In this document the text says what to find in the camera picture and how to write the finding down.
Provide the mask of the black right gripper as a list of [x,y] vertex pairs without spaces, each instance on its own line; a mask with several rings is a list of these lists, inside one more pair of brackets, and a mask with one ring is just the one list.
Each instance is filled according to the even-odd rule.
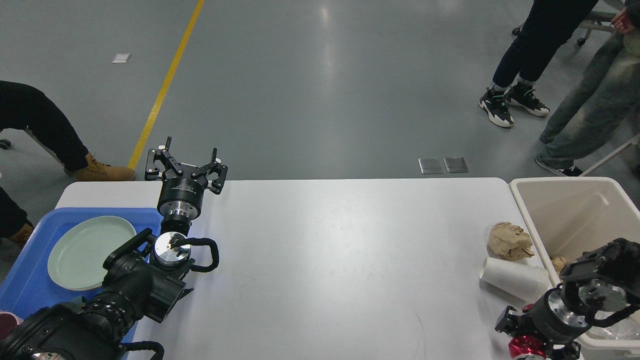
[[533,306],[521,310],[507,306],[494,330],[514,338],[532,335],[537,330],[554,343],[547,348],[549,360],[578,360],[581,345],[574,340],[591,327],[585,316],[572,312],[563,303],[560,289],[549,289]]

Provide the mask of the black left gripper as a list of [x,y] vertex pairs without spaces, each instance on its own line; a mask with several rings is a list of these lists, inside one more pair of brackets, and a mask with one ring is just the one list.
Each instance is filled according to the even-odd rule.
[[222,193],[228,166],[217,157],[218,149],[212,150],[211,161],[196,167],[190,178],[183,178],[182,165],[170,155],[172,137],[168,136],[164,146],[149,148],[146,158],[144,180],[162,180],[157,210],[166,217],[179,214],[194,220],[201,215],[205,189],[215,195]]

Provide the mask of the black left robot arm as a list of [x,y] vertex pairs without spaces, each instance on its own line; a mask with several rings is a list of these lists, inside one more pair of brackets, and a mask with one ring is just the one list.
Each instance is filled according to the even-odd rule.
[[170,154],[171,137],[148,151],[145,180],[160,180],[158,235],[138,232],[103,256],[102,291],[91,300],[44,307],[16,326],[1,341],[3,360],[119,360],[126,353],[152,351],[161,360],[163,346],[155,341],[123,342],[143,317],[162,322],[191,289],[189,272],[214,271],[220,262],[210,238],[189,237],[192,221],[202,212],[205,191],[220,194],[227,166],[217,148],[207,164],[178,162]]

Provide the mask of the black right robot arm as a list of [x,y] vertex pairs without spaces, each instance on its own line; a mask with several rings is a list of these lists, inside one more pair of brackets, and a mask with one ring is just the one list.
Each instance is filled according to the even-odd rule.
[[561,283],[521,311],[507,306],[495,330],[511,337],[513,360],[576,360],[578,337],[639,309],[638,243],[617,238],[565,266]]

